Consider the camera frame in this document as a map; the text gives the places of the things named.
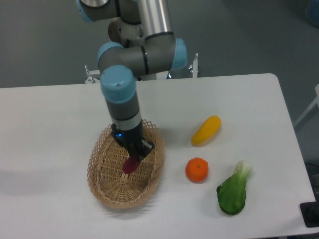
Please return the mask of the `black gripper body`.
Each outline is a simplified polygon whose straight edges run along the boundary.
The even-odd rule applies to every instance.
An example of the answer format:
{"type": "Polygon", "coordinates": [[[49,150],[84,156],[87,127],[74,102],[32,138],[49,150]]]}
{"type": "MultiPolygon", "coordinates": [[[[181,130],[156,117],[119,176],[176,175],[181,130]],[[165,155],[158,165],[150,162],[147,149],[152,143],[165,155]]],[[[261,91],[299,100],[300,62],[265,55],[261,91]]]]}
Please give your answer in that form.
{"type": "Polygon", "coordinates": [[[136,127],[128,130],[120,129],[118,124],[113,123],[111,124],[111,136],[119,146],[124,147],[127,151],[130,146],[134,146],[138,156],[141,141],[145,140],[142,121],[136,127]]]}

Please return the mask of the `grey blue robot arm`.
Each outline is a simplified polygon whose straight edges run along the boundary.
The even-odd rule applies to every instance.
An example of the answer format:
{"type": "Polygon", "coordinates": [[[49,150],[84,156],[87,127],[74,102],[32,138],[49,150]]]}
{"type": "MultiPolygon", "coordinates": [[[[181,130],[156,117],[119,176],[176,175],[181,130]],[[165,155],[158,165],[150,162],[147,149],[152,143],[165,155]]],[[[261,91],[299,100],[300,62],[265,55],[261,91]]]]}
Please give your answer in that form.
{"type": "Polygon", "coordinates": [[[144,138],[136,81],[185,67],[186,44],[174,36],[165,0],[79,0],[77,7],[86,21],[118,22],[115,37],[97,53],[101,90],[113,122],[112,137],[135,161],[142,161],[154,144],[144,138]]]}

